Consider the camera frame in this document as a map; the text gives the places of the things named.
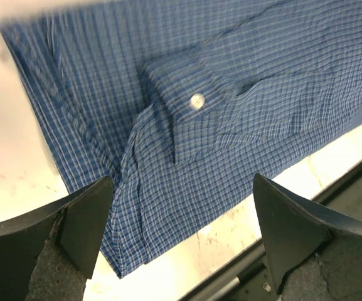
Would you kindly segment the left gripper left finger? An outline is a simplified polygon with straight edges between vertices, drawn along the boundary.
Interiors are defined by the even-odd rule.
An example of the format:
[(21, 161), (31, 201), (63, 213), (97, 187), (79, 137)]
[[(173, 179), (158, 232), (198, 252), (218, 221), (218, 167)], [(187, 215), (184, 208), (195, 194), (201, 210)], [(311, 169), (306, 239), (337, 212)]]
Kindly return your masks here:
[(82, 300), (112, 203), (103, 177), (0, 222), (0, 300)]

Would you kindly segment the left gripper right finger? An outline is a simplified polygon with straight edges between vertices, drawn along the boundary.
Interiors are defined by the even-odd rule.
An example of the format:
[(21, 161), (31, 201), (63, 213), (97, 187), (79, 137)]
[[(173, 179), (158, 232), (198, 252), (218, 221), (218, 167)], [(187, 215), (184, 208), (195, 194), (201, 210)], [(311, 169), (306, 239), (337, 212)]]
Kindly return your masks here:
[(253, 197), (282, 300), (362, 300), (362, 221), (260, 174), (253, 180)]

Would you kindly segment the blue checkered long sleeve shirt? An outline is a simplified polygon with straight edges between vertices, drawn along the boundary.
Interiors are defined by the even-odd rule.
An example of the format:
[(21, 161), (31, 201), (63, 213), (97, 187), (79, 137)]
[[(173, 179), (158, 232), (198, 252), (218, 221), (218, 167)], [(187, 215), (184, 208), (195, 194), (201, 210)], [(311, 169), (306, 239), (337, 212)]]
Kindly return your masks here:
[(362, 1), (111, 1), (6, 21), (63, 182), (132, 273), (362, 124)]

